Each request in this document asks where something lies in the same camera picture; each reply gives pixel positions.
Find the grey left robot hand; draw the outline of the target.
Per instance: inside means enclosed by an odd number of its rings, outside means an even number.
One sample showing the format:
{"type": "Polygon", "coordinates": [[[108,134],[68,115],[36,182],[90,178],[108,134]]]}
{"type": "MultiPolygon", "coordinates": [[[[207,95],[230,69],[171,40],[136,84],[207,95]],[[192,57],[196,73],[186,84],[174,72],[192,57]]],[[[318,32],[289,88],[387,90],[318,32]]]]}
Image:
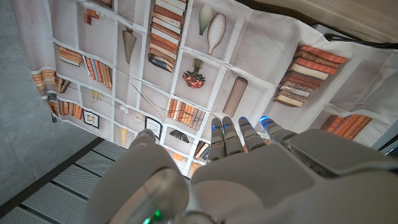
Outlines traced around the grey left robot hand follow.
{"type": "Polygon", "coordinates": [[[102,176],[85,223],[396,223],[397,161],[322,130],[297,134],[264,116],[211,123],[207,163],[185,180],[139,132],[102,176]]]}

